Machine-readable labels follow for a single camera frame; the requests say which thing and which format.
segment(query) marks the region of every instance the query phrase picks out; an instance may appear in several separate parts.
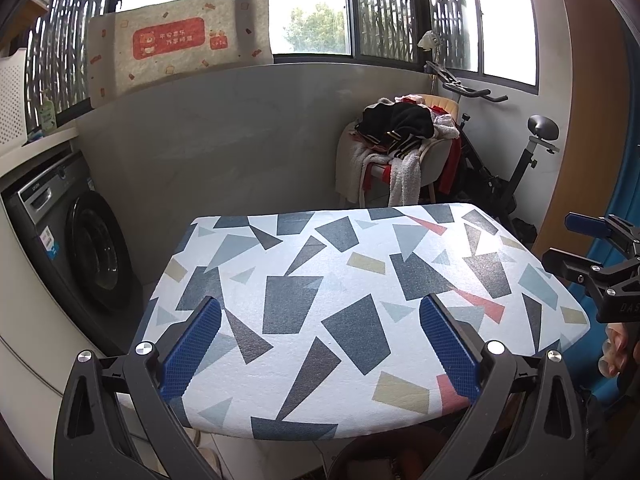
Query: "blue gripper pad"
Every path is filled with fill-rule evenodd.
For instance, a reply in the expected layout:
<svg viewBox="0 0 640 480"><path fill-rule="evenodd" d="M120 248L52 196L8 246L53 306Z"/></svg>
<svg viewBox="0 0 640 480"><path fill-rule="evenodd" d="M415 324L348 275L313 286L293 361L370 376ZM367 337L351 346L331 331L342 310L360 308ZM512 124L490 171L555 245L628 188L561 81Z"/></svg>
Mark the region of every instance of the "blue gripper pad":
<svg viewBox="0 0 640 480"><path fill-rule="evenodd" d="M569 213L565 216L564 226L569 229L569 231L593 238L606 238L611 234L611 230L602 218L594 218L578 213Z"/></svg>
<svg viewBox="0 0 640 480"><path fill-rule="evenodd" d="M480 396L479 363L429 296L420 302L420 325L456 393L475 402Z"/></svg>
<svg viewBox="0 0 640 480"><path fill-rule="evenodd" d="M180 397L189 386L205 352L220 329L222 310L217 300L207 301L184 331L162 366L160 395L165 402Z"/></svg>

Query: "wooden chair leg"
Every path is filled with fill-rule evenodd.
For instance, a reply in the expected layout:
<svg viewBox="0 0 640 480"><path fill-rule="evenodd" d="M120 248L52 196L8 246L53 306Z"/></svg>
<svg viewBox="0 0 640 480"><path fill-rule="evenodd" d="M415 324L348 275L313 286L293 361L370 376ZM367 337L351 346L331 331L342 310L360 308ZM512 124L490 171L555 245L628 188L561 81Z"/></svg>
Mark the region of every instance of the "wooden chair leg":
<svg viewBox="0 0 640 480"><path fill-rule="evenodd" d="M432 204L436 203L436 190L433 187L433 182L429 184L429 200Z"/></svg>

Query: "washing machine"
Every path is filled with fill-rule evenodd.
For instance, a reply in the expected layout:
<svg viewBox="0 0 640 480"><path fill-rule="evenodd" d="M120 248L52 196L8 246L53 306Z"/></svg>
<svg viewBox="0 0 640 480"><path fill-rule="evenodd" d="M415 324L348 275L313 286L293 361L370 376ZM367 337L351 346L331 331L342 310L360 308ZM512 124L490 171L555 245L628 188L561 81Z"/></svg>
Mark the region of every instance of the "washing machine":
<svg viewBox="0 0 640 480"><path fill-rule="evenodd" d="M143 313L142 287L82 153L31 171L5 204L31 264L69 319L105 355L129 351Z"/></svg>

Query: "white basket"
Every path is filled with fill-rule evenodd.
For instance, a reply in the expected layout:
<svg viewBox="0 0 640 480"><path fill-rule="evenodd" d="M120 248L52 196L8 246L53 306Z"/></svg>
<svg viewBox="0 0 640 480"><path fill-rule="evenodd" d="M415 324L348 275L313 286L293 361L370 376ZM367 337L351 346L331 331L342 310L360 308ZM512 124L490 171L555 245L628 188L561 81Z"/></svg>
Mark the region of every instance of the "white basket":
<svg viewBox="0 0 640 480"><path fill-rule="evenodd" d="M27 142L24 60L27 49L0 58L0 156Z"/></svg>

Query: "window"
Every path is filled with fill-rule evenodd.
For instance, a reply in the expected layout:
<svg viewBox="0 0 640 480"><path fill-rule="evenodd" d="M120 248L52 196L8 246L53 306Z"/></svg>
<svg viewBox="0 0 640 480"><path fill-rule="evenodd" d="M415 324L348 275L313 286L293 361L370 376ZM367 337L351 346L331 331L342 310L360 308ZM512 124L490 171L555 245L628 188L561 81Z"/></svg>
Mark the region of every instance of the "window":
<svg viewBox="0 0 640 480"><path fill-rule="evenodd" d="M35 106L43 92L57 112L81 105L67 119L78 116L76 109L90 109L84 42L92 16L170 1L51 0L49 14L30 35L29 128L38 124ZM421 71L428 56L416 44L431 28L429 0L270 0L269 11L276 62L360 62Z"/></svg>
<svg viewBox="0 0 640 480"><path fill-rule="evenodd" d="M443 39L440 62L445 66L535 89L538 52L531 0L431 0L431 19Z"/></svg>

